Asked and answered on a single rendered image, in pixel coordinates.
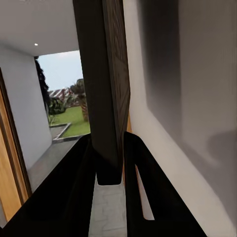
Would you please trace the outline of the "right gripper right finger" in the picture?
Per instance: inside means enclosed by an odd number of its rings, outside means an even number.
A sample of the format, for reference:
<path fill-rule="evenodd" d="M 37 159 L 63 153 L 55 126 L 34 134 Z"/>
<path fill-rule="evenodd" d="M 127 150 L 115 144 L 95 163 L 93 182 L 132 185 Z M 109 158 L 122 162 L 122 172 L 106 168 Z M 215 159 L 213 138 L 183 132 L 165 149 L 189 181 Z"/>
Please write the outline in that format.
<path fill-rule="evenodd" d="M 155 220 L 143 217 L 137 171 Z M 127 237 L 207 237 L 142 139 L 124 132 Z"/>

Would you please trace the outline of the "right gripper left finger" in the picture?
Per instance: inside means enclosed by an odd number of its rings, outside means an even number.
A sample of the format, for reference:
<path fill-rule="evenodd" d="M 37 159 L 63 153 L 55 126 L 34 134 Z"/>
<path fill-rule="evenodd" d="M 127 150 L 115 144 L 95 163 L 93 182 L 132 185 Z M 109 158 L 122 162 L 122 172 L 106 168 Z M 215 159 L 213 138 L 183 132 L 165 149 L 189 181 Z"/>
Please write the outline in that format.
<path fill-rule="evenodd" d="M 90 133 L 77 141 L 0 237 L 88 237 L 95 176 Z"/>

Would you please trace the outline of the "poster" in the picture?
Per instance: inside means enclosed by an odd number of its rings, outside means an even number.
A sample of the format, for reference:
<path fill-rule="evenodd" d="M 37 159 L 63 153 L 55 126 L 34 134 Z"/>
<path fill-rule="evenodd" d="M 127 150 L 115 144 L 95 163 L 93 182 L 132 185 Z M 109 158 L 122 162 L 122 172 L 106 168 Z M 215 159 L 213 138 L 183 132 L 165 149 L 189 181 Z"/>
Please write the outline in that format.
<path fill-rule="evenodd" d="M 123 0 L 73 0 L 99 185 L 121 184 L 130 82 Z"/>

